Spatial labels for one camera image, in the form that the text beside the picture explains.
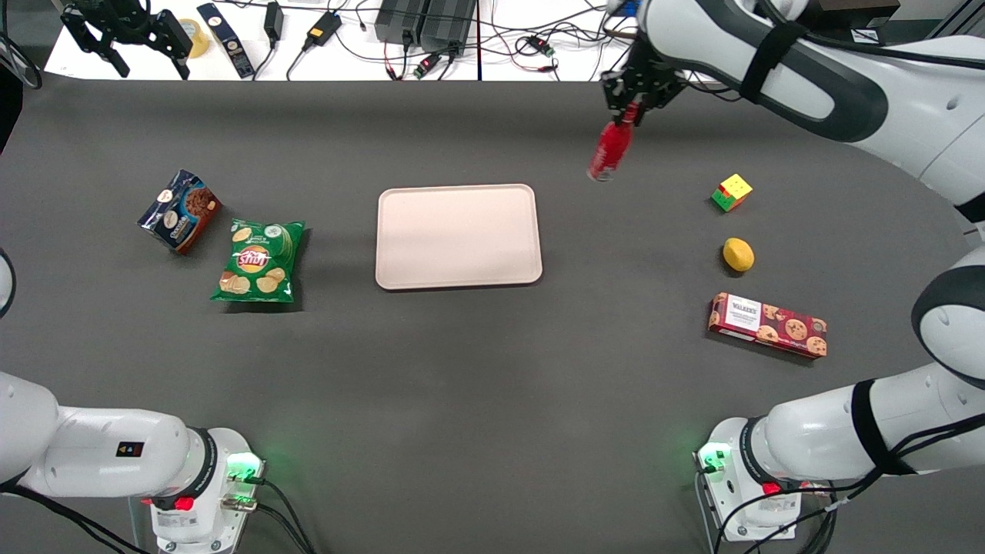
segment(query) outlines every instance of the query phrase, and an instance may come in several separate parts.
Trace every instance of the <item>lay's logo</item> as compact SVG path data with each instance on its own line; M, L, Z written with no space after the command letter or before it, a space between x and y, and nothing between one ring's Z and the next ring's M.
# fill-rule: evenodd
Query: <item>lay's logo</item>
M256 273L267 265L270 261L270 252L263 246L247 246L239 253L236 265L246 273Z

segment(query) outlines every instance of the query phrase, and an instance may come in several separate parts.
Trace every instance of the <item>white table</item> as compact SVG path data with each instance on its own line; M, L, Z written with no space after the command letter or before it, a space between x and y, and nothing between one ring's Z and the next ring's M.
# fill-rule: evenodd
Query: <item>white table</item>
M263 0L254 1L256 2L255 5L245 8L237 8L231 3L217 2L216 5L239 36L243 48L256 66L267 54L269 43L262 29L266 2ZM332 7L340 6L340 1L333 0L331 2ZM152 9L155 12L169 9L178 19L195 20L209 37L211 45L208 51L198 58L188 60L191 80L238 80L239 77L233 70L226 54L218 47L215 39L208 31L208 27L202 22L195 10L196 6L203 3L204 0L155 0ZM292 81L389 80L383 69L383 64L378 61L378 58L383 57L384 45L376 40L372 26L376 19L376 8L379 7L380 0L369 0L361 7L360 15L366 23L365 32L360 30L357 14L353 11L358 3L358 0L349 0L348 5L343 7L343 11L339 12L343 25L337 35L332 37L325 46L312 47L306 52L291 74ZM596 3L603 4L604 2L596 0ZM323 8L325 8L324 2L310 3L285 0L281 4L285 8L283 39L277 44L276 52L267 66L263 68L258 81L285 80L288 67L297 56L304 42L305 34L321 16ZM480 23L478 25L473 23L470 29L472 38L469 43L475 43L475 36L478 31L483 47L489 49L481 54L482 80L546 82L556 78L552 73L538 73L516 67L510 58L502 53L507 51L507 46L512 49L517 38L531 33L506 33L503 37L506 42L504 45L503 40L493 38L495 31L491 25L491 20L499 26L529 28L560 20L571 14L588 10L588 8L589 5L585 0L480 0L478 10ZM590 33L594 33L599 29L603 17L604 12L589 11L571 18L569 21ZM614 27L618 23L619 20L612 20L609 22L609 27ZM634 24L634 20L621 23L623 29ZM372 61L359 59L347 51L343 44L356 54L376 59ZM597 74L609 69L626 49L626 44L620 41L607 41L605 45L600 44L582 41L579 45L578 40L572 36L552 36L551 45L557 51L555 54L555 59L558 61L557 77L562 81L595 80ZM149 81L179 79L170 60L146 46L117 44L116 48L130 66L128 79ZM402 48L390 44L387 47L387 53L391 63L399 73L403 59ZM412 48L411 50L412 55L420 53L419 48ZM408 63L408 76L423 58L422 55L411 58ZM551 60L544 56L516 56L516 61L526 66L551 65ZM437 72L442 69L443 67L438 66L430 75L426 76L426 79L436 79ZM48 59L45 71L79 79L121 79L116 71L108 63L99 59L97 55L82 52L75 40L64 29L55 44L51 57ZM479 74L480 56L476 48L468 48L465 55L455 61L444 79L476 81L480 78Z

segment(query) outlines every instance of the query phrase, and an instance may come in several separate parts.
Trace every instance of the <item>red bottle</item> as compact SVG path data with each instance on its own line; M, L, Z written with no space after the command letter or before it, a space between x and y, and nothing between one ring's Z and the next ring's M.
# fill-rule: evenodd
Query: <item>red bottle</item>
M595 148L595 156L588 166L588 177L598 182L608 182L613 179L613 173L619 167L623 154L632 142L633 121L639 111L639 102L631 102L625 109L623 119L619 123L610 121L602 130L599 145Z

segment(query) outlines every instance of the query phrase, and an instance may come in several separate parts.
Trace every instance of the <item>red cookie box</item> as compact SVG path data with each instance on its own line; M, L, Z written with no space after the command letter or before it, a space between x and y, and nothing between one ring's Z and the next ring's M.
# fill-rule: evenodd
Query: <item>red cookie box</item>
M708 330L816 359L827 356L827 323L769 304L719 293Z

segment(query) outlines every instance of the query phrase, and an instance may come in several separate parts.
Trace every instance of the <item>white tray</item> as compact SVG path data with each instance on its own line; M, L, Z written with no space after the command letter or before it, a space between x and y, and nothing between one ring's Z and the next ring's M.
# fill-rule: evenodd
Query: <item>white tray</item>
M384 289L517 285L542 272L537 202L525 184L391 188L379 197Z

